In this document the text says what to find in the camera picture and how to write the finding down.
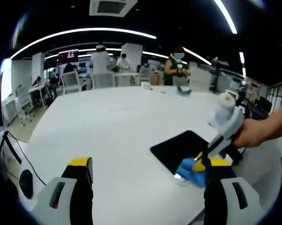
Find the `black ceiling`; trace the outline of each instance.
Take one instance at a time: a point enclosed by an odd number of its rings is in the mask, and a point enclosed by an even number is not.
[[[89,0],[40,1],[28,10],[16,47],[9,54],[60,31],[90,27],[121,28],[151,34],[157,39],[109,31],[77,32],[42,41],[15,59],[89,42],[133,42],[142,44],[145,51],[164,55],[169,55],[173,46],[182,45],[204,58],[219,56],[229,63],[231,70],[242,73],[239,51],[243,51],[247,76],[271,85],[282,81],[282,0],[264,0],[264,8],[255,6],[254,1],[257,0],[222,0],[234,21],[238,31],[236,35],[231,33],[213,0],[169,3],[164,0],[138,0],[124,18],[89,16]],[[107,46],[120,48],[121,45]],[[184,60],[200,62],[189,54]]]

